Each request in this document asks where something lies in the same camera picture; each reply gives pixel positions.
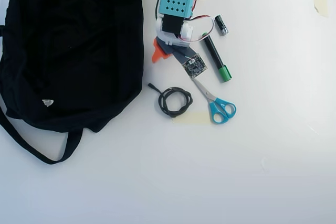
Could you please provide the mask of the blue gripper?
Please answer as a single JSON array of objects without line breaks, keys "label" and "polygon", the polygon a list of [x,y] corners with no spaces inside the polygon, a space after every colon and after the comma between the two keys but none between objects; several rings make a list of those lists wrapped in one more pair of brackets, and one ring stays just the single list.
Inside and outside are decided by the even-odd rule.
[{"label": "blue gripper", "polygon": [[153,46],[155,48],[152,56],[153,63],[158,62],[160,59],[167,59],[170,55],[173,55],[183,65],[196,55],[196,52],[190,47],[170,46],[158,37],[154,39]]}]

